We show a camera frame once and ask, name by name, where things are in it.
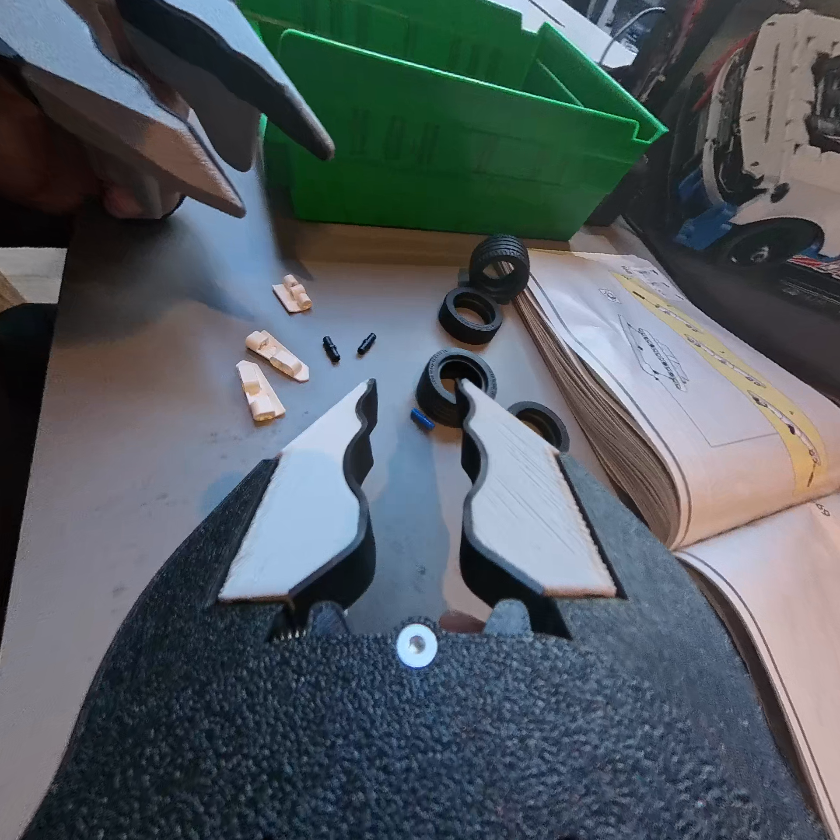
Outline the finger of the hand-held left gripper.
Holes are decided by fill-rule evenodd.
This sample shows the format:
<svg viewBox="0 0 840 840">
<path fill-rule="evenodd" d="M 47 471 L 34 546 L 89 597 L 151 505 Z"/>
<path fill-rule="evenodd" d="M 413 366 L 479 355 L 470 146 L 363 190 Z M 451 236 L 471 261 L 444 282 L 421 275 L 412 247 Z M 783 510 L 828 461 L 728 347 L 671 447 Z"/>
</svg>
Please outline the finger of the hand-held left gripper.
<svg viewBox="0 0 840 840">
<path fill-rule="evenodd" d="M 186 116 L 126 67 L 95 4 L 2 2 L 2 76 L 86 149 L 100 179 L 130 190 L 130 164 L 158 165 L 185 196 L 234 217 L 245 205 Z"/>
<path fill-rule="evenodd" d="M 333 140 L 235 2 L 119 1 L 142 62 L 194 111 L 221 158 L 255 161 L 261 116 L 321 161 Z"/>
</svg>

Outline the white toy brick piece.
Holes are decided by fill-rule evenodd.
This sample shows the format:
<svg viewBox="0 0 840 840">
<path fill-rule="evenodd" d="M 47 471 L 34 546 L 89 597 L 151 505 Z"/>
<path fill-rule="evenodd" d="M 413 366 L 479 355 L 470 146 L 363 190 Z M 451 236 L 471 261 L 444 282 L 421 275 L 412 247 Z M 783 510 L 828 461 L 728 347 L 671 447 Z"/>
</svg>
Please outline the white toy brick piece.
<svg viewBox="0 0 840 840">
<path fill-rule="evenodd" d="M 286 274 L 280 283 L 272 286 L 272 291 L 289 314 L 307 312 L 312 308 L 306 288 L 293 274 Z"/>
<path fill-rule="evenodd" d="M 268 382 L 257 363 L 247 360 L 237 362 L 237 372 L 249 411 L 256 423 L 282 418 L 286 408 Z"/>
<path fill-rule="evenodd" d="M 246 337 L 245 345 L 295 382 L 309 382 L 308 366 L 268 331 L 253 331 Z"/>
</svg>

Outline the person's torso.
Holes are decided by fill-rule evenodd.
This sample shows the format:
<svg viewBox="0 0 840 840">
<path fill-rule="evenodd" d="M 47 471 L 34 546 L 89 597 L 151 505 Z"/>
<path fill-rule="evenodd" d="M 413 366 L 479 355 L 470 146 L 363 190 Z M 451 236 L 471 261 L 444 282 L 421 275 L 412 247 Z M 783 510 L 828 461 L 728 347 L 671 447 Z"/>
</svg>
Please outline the person's torso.
<svg viewBox="0 0 840 840">
<path fill-rule="evenodd" d="M 1 313 L 1 622 L 5 622 L 57 305 Z"/>
</svg>

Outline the grey desk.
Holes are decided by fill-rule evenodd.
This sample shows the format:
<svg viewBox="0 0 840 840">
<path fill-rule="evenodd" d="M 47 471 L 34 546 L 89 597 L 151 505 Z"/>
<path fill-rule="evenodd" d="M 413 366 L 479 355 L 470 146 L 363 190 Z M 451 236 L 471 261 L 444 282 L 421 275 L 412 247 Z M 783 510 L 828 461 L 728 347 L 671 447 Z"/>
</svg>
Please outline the grey desk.
<svg viewBox="0 0 840 840">
<path fill-rule="evenodd" d="M 303 264 L 257 174 L 234 183 L 244 218 L 90 211 L 68 250 L 3 637 L 2 838 L 669 837 L 680 718 L 626 655 L 425 616 L 468 487 L 460 433 L 408 410 L 461 267 Z M 286 274 L 309 311 L 275 297 Z M 262 330 L 308 382 L 246 348 Z M 240 361 L 284 417 L 254 421 Z M 219 602 L 281 450 L 368 379 L 370 586 L 346 610 Z"/>
</svg>

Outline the tan wooden board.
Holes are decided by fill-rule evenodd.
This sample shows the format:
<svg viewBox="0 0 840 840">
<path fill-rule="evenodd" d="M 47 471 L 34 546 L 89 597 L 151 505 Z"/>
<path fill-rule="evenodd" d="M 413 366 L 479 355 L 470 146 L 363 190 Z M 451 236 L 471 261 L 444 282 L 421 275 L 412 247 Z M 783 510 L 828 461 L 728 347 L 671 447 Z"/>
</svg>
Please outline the tan wooden board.
<svg viewBox="0 0 840 840">
<path fill-rule="evenodd" d="M 273 227 L 282 255 L 306 265 L 467 267 L 475 248 L 488 238 L 486 234 L 322 224 L 279 216 Z"/>
</svg>

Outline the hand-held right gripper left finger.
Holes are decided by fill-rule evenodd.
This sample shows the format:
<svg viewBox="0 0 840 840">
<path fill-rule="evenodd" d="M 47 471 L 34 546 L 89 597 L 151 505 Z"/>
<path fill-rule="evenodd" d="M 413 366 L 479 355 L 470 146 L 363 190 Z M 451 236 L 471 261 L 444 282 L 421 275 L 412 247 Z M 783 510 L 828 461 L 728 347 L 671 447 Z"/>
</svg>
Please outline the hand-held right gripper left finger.
<svg viewBox="0 0 840 840">
<path fill-rule="evenodd" d="M 375 379 L 357 385 L 284 447 L 237 546 L 218 601 L 316 602 L 346 610 L 375 573 L 375 539 L 363 491 L 374 457 Z"/>
</svg>

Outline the green plastic bin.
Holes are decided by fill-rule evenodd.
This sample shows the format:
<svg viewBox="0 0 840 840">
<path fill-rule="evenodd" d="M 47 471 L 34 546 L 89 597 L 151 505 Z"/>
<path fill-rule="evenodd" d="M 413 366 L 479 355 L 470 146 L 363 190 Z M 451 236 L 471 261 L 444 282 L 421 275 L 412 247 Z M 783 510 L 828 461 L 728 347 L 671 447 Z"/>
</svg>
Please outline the green plastic bin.
<svg viewBox="0 0 840 840">
<path fill-rule="evenodd" d="M 515 8 L 238 5 L 334 141 L 321 162 L 266 127 L 266 185 L 300 220 L 567 240 L 667 132 Z"/>
</svg>

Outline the person's left hand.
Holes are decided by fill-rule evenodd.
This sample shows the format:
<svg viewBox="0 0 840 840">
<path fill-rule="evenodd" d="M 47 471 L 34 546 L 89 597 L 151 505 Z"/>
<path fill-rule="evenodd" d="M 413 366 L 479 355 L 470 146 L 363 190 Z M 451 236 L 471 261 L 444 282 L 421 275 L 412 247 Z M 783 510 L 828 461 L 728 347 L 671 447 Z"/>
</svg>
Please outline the person's left hand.
<svg viewBox="0 0 840 840">
<path fill-rule="evenodd" d="M 1 80 L 2 203 L 69 216 L 98 199 L 116 218 L 140 218 L 127 188 L 98 177 L 86 149 L 9 79 Z"/>
</svg>

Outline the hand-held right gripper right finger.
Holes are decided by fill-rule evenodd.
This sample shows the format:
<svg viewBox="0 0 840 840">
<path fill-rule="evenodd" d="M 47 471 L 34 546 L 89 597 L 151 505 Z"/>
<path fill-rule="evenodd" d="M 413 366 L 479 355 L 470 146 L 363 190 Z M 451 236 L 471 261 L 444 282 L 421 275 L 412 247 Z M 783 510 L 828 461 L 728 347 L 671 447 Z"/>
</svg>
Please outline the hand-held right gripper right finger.
<svg viewBox="0 0 840 840">
<path fill-rule="evenodd" d="M 483 601 L 511 586 L 539 599 L 607 598 L 618 587 L 560 451 L 472 381 L 456 386 L 465 498 L 461 573 Z"/>
</svg>

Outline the black rubber toy tire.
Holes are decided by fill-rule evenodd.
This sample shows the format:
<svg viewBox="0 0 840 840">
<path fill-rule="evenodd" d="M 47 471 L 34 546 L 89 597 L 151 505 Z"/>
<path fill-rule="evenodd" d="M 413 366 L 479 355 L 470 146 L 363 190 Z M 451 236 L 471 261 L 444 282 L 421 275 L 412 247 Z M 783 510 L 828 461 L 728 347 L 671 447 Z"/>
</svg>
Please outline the black rubber toy tire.
<svg viewBox="0 0 840 840">
<path fill-rule="evenodd" d="M 445 296 L 437 319 L 455 340 L 479 346 L 495 338 L 503 323 L 503 314 L 488 295 L 473 288 L 459 287 Z"/>
<path fill-rule="evenodd" d="M 461 428 L 457 383 L 467 381 L 490 398 L 497 396 L 497 378 L 476 353 L 450 348 L 436 352 L 426 363 L 416 386 L 419 408 L 436 424 Z"/>
<path fill-rule="evenodd" d="M 490 236 L 472 252 L 469 284 L 500 305 L 509 304 L 530 279 L 529 252 L 523 242 L 509 235 Z"/>
<path fill-rule="evenodd" d="M 546 405 L 522 401 L 510 405 L 508 411 L 562 455 L 569 453 L 571 447 L 569 432 L 559 416 Z"/>
</svg>

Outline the black toy car box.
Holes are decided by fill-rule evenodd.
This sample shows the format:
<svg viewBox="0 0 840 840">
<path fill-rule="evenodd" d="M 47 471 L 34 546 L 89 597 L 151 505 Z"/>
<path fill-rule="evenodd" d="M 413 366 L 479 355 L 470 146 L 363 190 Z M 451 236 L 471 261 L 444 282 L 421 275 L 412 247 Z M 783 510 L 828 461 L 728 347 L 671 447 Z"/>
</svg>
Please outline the black toy car box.
<svg viewBox="0 0 840 840">
<path fill-rule="evenodd" d="M 839 396 L 839 2 L 667 2 L 621 76 L 667 128 L 626 220 L 688 299 Z"/>
</svg>

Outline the open instruction book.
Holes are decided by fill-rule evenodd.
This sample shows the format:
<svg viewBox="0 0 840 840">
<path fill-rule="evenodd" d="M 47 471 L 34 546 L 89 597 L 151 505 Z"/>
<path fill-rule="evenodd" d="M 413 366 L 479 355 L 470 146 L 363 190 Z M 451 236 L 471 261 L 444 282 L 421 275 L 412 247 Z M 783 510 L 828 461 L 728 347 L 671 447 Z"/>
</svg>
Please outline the open instruction book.
<svg viewBox="0 0 840 840">
<path fill-rule="evenodd" d="M 839 828 L 838 406 L 633 255 L 531 249 L 520 315 L 606 473 L 769 683 Z"/>
</svg>

